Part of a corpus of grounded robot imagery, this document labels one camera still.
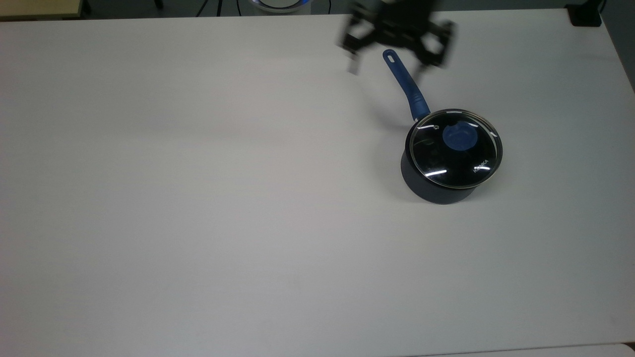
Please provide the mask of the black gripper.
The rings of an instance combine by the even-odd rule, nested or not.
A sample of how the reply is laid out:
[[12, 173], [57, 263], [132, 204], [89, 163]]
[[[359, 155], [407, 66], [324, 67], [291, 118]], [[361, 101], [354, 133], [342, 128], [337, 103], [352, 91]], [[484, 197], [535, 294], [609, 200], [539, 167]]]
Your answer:
[[357, 75], [362, 51], [374, 43], [408, 47], [416, 42], [417, 72], [442, 67], [453, 44], [456, 23], [431, 22], [437, 0], [379, 0], [367, 17], [344, 22], [340, 47], [350, 54], [348, 71]]

